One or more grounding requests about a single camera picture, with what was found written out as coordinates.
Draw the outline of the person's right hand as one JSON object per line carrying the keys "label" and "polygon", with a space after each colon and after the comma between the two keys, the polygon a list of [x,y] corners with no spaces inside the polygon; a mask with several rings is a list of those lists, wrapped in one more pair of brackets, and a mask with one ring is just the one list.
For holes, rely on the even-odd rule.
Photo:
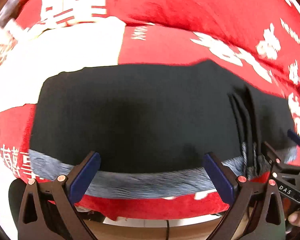
{"label": "person's right hand", "polygon": [[292,213],[291,215],[289,215],[288,221],[293,226],[300,227],[300,210],[295,211],[294,213]]}

